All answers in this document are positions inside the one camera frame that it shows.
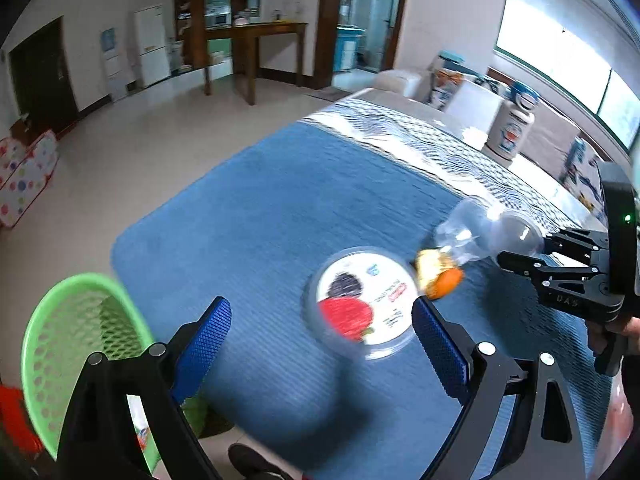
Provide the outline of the person's right hand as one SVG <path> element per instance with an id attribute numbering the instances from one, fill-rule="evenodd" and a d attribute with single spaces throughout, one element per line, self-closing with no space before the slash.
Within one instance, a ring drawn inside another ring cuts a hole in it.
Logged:
<path id="1" fill-rule="evenodd" d="M 585 324 L 588 330 L 588 347 L 594 354 L 601 354 L 606 347 L 604 332 L 626 338 L 628 356 L 640 354 L 640 318 L 626 316 L 626 318 L 618 318 L 604 327 L 590 321 L 586 321 Z"/>

